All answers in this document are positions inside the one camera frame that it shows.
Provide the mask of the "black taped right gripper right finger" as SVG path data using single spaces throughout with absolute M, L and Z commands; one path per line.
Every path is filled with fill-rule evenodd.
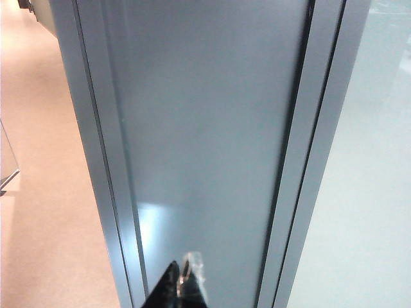
M 188 252 L 183 258 L 178 279 L 178 307 L 208 307 L 204 282 L 201 253 Z

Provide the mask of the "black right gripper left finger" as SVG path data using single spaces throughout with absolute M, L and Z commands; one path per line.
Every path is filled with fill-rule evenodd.
M 173 261 L 166 268 L 141 308 L 174 308 L 177 301 L 179 265 Z

